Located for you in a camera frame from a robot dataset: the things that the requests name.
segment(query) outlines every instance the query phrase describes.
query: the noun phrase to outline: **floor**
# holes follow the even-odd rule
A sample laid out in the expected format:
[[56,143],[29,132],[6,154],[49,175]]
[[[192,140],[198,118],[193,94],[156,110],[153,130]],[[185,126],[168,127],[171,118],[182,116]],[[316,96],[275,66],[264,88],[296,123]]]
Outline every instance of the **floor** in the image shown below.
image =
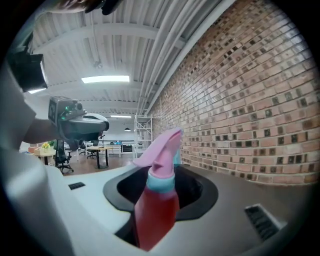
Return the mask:
[[[67,169],[65,169],[65,172],[68,172],[65,174],[67,175],[78,175],[78,174],[91,174],[101,171],[107,171],[123,166],[130,165],[133,160],[132,154],[123,154],[121,157],[119,157],[118,154],[110,154],[108,157],[108,164],[109,167],[106,169],[96,169],[95,166],[97,165],[97,159],[94,157],[88,158],[84,154],[79,155],[79,161],[77,161],[77,155],[76,152],[72,152],[70,154],[72,158],[70,159],[70,166],[73,168],[74,172],[68,172]],[[106,162],[106,157],[104,153],[99,154],[99,160],[100,163]]]
[[[119,167],[123,167],[132,163],[133,157],[131,154],[124,154],[119,157],[118,154],[110,154],[108,157],[109,167],[106,169],[96,169],[97,159],[89,158],[81,154],[79,156],[79,161],[77,161],[76,152],[70,154],[72,156],[70,160],[70,165],[74,172],[67,172],[65,176],[79,175],[79,174],[90,174],[101,171],[107,171]],[[100,154],[100,162],[105,163],[104,154]],[[268,186],[268,185],[256,185],[261,189],[265,190],[268,194],[272,194],[274,198],[281,201],[292,213],[298,213],[300,210],[305,209],[305,204],[307,199],[310,198],[315,186]]]

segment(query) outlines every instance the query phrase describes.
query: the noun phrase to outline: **ceiling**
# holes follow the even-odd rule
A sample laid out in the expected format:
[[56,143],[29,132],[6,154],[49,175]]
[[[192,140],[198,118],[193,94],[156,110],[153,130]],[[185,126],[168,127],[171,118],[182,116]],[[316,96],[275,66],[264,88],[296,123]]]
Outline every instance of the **ceiling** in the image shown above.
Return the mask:
[[[47,13],[33,32],[48,89],[37,97],[78,99],[88,112],[143,114],[173,61],[219,0],[124,0],[112,14]],[[130,82],[81,78],[129,75]]]

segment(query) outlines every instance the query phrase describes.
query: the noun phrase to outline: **wooden floor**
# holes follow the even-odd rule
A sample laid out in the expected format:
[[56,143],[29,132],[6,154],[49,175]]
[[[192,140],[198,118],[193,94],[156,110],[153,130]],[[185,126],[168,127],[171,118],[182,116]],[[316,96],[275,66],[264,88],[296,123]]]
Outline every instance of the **wooden floor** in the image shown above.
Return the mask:
[[[72,167],[74,172],[68,172],[68,169],[64,169],[63,172],[65,173],[65,176],[107,171],[130,165],[133,160],[132,154],[123,154],[121,155],[121,157],[119,157],[118,154],[110,154],[108,157],[109,167],[106,169],[96,169],[95,166],[97,166],[97,159],[95,157],[93,159],[87,159],[86,155],[81,154],[79,155],[79,161],[77,161],[76,152],[72,152],[70,155],[72,156],[72,158],[70,159],[70,166]],[[102,164],[106,163],[106,157],[104,153],[99,154],[99,160]]]

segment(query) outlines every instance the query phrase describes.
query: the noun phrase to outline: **black frame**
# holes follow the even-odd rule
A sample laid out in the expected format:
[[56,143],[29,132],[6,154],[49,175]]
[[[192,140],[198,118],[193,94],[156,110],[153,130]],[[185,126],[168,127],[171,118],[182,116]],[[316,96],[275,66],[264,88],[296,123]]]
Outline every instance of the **black frame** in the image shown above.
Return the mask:
[[[2,3],[2,12],[0,15],[0,24],[2,32],[2,47],[0,57],[3,60],[7,49],[13,41],[18,30],[29,18],[30,14],[42,3],[43,0],[15,0]],[[274,0],[295,23],[301,34],[309,45],[311,53],[319,67],[319,3],[315,0],[291,1]],[[5,255],[16,255],[20,252],[33,255],[49,255],[33,238],[23,229],[18,221],[3,190],[3,184],[0,188],[0,198],[2,202],[2,220],[5,227],[2,230],[6,242],[3,243]],[[284,240],[276,244],[271,251],[266,251],[260,255],[289,255],[301,250],[304,254],[314,254],[318,247],[318,227],[319,225],[319,184],[315,188],[313,197],[310,198],[309,207],[303,209],[295,225],[291,227]]]

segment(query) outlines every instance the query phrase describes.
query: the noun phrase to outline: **black opening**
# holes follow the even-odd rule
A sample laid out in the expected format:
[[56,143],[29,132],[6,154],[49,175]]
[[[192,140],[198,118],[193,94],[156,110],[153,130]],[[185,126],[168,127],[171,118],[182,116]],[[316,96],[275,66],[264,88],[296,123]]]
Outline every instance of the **black opening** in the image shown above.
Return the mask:
[[[128,171],[109,180],[103,188],[106,199],[118,210],[131,213],[129,221],[115,234],[127,243],[138,247],[135,204],[145,189],[150,167]],[[175,220],[196,220],[207,213],[218,200],[218,189],[213,182],[193,171],[176,165],[175,190],[180,210]]]

